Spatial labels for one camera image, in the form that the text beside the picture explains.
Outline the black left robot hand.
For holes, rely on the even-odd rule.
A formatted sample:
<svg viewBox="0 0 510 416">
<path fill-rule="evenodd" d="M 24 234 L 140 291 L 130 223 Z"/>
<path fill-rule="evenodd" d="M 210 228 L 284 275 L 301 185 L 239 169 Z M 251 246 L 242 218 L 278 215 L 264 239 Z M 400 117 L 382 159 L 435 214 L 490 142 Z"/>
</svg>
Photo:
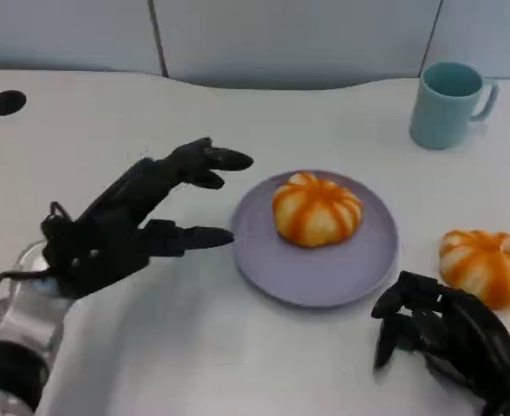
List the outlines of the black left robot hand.
<svg viewBox="0 0 510 416">
<path fill-rule="evenodd" d="M 56 267 L 84 257 L 180 257 L 188 250 L 227 245 L 233 240 L 228 230 L 180 228 L 148 215 L 176 186 L 218 190 L 224 185 L 219 172 L 244 171 L 252 163 L 250 156 L 216 147 L 208 137 L 179 146 L 164 159 L 141 159 L 78 218 L 44 223 L 43 255 Z"/>
</svg>

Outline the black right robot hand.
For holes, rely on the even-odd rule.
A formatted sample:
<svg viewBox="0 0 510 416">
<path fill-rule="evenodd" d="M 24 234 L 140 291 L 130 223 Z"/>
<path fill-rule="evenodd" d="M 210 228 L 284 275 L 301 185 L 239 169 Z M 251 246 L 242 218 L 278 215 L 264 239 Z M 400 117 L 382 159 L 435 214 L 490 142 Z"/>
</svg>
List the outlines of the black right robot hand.
<svg viewBox="0 0 510 416">
<path fill-rule="evenodd" d="M 382 322 L 374 372 L 398 348 L 419 352 L 432 374 L 481 398 L 482 414 L 510 415 L 510 333 L 477 296 L 403 270 L 371 315 Z"/>
</svg>

